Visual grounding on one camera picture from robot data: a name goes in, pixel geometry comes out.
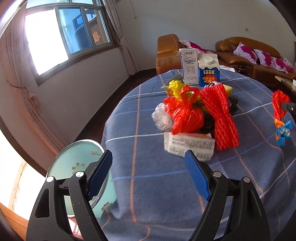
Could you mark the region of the small red net bag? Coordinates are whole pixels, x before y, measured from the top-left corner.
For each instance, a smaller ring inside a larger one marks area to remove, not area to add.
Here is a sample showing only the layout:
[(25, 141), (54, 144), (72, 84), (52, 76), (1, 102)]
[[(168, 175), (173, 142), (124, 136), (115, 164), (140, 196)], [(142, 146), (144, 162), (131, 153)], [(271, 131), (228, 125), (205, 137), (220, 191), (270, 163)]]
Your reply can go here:
[(290, 102), (290, 98), (281, 90), (276, 90), (272, 96), (272, 105), (273, 105), (273, 111), (274, 111), (274, 125), (276, 128), (284, 126), (282, 119), (287, 113), (281, 107), (281, 105), (284, 102)]

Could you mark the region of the blue candy wrapper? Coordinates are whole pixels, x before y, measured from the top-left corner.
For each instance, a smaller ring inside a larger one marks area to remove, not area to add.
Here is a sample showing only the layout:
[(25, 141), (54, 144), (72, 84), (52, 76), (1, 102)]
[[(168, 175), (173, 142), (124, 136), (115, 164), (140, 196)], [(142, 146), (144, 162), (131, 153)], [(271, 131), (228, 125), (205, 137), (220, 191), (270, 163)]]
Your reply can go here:
[(275, 139), (279, 146), (285, 146), (285, 142), (289, 141), (291, 138), (291, 130), (293, 128), (293, 123), (291, 120), (284, 123), (283, 126), (279, 126), (276, 130)]

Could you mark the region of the black net roll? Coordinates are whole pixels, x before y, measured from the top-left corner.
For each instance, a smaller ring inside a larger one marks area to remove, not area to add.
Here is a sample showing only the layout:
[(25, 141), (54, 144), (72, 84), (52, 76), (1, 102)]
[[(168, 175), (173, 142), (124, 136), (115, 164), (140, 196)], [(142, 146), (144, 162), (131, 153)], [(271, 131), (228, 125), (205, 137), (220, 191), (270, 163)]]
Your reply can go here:
[(228, 101), (229, 101), (229, 113), (231, 115), (234, 115), (236, 111), (238, 111), (239, 109), (238, 107), (239, 99), (238, 97), (232, 95), (228, 97)]

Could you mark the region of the yellow sponge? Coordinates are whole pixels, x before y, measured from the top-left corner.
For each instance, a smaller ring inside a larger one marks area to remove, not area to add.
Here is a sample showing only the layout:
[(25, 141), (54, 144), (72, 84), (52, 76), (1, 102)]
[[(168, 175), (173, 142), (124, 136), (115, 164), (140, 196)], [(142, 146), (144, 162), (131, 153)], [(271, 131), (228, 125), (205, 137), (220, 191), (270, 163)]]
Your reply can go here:
[(223, 86), (225, 88), (225, 91), (227, 93), (227, 96), (231, 96), (233, 94), (233, 88), (230, 87), (230, 86), (228, 86), (228, 85), (225, 85), (225, 84)]

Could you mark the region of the long red net roll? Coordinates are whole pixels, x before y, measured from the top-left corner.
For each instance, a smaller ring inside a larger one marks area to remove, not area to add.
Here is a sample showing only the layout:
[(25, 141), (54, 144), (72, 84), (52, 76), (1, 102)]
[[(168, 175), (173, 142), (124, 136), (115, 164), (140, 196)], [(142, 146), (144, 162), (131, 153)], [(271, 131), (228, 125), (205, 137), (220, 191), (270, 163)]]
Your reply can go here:
[(229, 111), (227, 92), (223, 84), (206, 87), (200, 91), (205, 108), (214, 118), (214, 139), (217, 151), (239, 146), (239, 132)]

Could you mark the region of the white printed paper box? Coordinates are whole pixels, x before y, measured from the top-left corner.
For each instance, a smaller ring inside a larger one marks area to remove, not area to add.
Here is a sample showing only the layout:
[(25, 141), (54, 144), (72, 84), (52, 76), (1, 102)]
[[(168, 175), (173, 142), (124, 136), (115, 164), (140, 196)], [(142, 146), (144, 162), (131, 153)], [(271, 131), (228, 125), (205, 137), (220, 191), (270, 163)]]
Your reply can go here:
[(199, 161), (210, 161), (215, 149), (215, 140), (210, 134), (164, 132), (164, 150), (170, 154), (184, 157), (191, 150)]

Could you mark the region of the red net bag bundle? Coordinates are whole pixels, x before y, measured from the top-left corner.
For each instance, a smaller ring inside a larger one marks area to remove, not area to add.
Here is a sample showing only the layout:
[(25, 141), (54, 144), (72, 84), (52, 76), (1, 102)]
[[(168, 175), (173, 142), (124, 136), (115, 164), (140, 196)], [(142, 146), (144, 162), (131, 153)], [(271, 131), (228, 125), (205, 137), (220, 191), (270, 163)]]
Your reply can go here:
[(204, 114), (200, 108), (194, 108), (200, 90), (186, 85), (181, 89), (181, 101), (175, 97), (167, 97), (163, 100), (165, 111), (173, 119), (171, 133), (194, 133), (204, 125)]

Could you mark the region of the yellow wrapper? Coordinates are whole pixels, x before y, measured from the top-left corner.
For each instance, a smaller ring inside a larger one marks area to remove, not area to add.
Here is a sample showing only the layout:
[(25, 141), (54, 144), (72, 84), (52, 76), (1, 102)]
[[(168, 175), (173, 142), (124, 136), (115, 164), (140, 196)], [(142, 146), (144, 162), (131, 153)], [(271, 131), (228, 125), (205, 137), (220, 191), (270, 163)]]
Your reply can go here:
[(183, 101), (182, 98), (182, 89), (187, 88), (189, 85), (185, 85), (180, 80), (172, 80), (169, 82), (169, 90), (172, 92), (172, 97), (174, 97), (177, 101)]

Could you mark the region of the clear plastic bag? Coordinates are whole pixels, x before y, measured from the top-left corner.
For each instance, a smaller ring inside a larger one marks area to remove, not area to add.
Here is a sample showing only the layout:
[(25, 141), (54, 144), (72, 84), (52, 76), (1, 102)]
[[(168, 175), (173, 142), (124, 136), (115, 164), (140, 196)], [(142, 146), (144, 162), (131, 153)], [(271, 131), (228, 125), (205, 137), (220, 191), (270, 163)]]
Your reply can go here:
[(151, 114), (151, 117), (159, 130), (168, 132), (172, 129), (173, 120), (166, 112), (164, 103), (160, 103), (156, 106), (154, 112)]

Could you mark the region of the brown leather sofa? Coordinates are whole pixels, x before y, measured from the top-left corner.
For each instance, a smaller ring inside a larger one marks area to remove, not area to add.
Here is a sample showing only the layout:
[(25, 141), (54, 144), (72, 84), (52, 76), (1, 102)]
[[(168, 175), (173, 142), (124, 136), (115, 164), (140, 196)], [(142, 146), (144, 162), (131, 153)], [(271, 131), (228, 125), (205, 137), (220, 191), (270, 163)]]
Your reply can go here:
[(274, 47), (246, 37), (230, 37), (215, 45), (218, 59), (237, 72), (271, 86), (276, 76), (295, 79), (295, 70)]

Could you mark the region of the pink white sofa pillow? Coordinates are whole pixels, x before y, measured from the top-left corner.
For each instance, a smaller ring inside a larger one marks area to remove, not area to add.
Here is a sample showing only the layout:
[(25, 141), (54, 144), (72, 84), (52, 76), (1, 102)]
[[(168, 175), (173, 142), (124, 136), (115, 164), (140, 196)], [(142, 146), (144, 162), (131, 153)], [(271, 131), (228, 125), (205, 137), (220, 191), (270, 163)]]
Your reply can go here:
[(239, 43), (233, 53), (247, 59), (252, 64), (257, 64), (257, 54), (242, 42)]

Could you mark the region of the white tissue paper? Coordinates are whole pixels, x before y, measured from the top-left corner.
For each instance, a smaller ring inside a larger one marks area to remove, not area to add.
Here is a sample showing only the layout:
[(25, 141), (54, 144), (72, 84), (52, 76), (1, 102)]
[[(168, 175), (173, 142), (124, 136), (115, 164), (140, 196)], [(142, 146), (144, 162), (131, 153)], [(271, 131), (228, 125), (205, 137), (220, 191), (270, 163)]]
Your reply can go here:
[(225, 65), (220, 65), (220, 69), (221, 70), (227, 70), (227, 71), (235, 72), (235, 69), (234, 68), (228, 67), (228, 66), (225, 66)]

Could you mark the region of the white milk carton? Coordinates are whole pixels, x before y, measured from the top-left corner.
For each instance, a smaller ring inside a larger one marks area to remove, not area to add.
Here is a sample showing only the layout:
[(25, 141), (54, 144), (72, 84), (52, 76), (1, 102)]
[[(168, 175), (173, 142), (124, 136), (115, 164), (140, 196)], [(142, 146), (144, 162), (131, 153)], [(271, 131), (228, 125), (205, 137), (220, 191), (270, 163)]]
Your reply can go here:
[(197, 49), (179, 49), (183, 70), (184, 84), (199, 85)]

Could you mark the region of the right pink curtain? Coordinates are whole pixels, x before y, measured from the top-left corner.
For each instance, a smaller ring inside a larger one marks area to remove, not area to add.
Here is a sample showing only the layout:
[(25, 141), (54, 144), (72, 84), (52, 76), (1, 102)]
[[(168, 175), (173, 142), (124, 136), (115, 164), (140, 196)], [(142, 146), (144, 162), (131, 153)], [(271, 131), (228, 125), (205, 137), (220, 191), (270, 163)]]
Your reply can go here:
[(121, 48), (122, 56), (125, 62), (128, 75), (129, 76), (134, 75), (135, 73), (138, 72), (138, 68), (134, 60), (134, 57), (130, 51), (128, 42), (123, 34), (116, 3), (115, 1), (112, 1), (112, 0), (105, 0), (103, 1), (103, 4), (106, 8), (107, 15), (111, 21), (112, 27), (114, 28), (115, 33), (117, 35), (119, 46)]

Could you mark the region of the window with aluminium frame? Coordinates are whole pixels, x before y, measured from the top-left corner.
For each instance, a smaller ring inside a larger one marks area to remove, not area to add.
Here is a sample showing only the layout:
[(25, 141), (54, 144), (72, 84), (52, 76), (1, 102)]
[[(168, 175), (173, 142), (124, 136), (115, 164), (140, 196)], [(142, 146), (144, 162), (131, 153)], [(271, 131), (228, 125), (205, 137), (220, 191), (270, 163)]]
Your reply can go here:
[(118, 46), (103, 1), (28, 1), (25, 37), (37, 85)]

